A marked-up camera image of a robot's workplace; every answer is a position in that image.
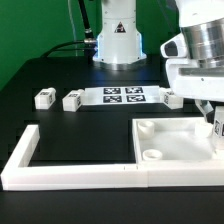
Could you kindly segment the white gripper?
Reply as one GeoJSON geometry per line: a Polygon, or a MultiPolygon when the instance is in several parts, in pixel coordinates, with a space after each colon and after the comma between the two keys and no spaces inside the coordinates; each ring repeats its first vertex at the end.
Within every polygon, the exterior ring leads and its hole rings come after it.
{"type": "Polygon", "coordinates": [[[160,51],[166,58],[166,75],[174,94],[188,99],[200,99],[195,104],[204,120],[212,123],[214,109],[209,101],[224,102],[224,66],[200,68],[197,60],[188,58],[182,33],[162,44],[160,51]]]}

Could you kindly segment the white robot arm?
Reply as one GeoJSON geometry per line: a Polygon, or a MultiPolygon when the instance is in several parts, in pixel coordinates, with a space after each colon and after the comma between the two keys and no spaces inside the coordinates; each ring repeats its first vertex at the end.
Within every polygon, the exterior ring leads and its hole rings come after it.
{"type": "MultiPolygon", "coordinates": [[[[169,86],[193,99],[204,119],[221,114],[224,102],[224,0],[174,0],[180,33],[161,45],[169,86]]],[[[146,60],[136,28],[136,0],[101,0],[102,30],[97,37],[96,66],[126,70],[146,60]]]]}

